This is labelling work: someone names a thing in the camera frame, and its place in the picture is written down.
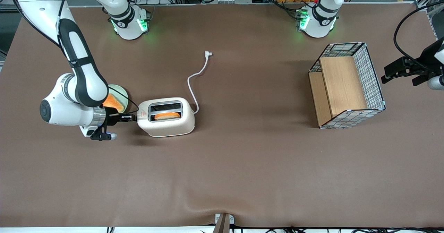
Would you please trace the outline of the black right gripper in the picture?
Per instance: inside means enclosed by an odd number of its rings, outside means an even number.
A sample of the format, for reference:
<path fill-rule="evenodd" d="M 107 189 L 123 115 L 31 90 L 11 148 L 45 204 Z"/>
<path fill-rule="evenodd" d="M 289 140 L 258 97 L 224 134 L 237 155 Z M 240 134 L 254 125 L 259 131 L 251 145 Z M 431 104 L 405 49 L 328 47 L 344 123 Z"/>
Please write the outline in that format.
<path fill-rule="evenodd" d="M 114 107 L 104 107 L 106 111 L 106 117 L 104 121 L 104 126 L 114 126 L 119 121 L 120 122 L 131 122 L 137 121 L 137 115 L 133 113 L 122 113 L 119 114 L 118 110 Z"/>

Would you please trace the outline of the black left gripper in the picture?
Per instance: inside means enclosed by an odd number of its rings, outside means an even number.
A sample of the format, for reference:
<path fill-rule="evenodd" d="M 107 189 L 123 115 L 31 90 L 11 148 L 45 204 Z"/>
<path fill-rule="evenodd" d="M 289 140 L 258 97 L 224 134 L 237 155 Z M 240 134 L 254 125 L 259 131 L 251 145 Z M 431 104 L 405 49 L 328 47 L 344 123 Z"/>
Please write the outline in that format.
<path fill-rule="evenodd" d="M 384 67 L 382 84 L 387 84 L 395 78 L 408 77 L 411 75 L 443 74 L 443 60 L 435 55 L 443 53 L 443 37 L 426 47 L 421 55 L 414 59 L 408 54 Z"/>

